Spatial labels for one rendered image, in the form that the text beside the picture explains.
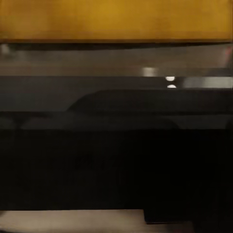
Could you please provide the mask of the bottle of coffee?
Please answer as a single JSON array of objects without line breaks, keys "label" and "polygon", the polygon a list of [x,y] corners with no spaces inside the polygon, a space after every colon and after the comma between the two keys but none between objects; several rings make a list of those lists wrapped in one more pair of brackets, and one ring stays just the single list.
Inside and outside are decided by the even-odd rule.
[{"label": "bottle of coffee", "polygon": [[233,233],[233,0],[0,0],[0,233]]}]

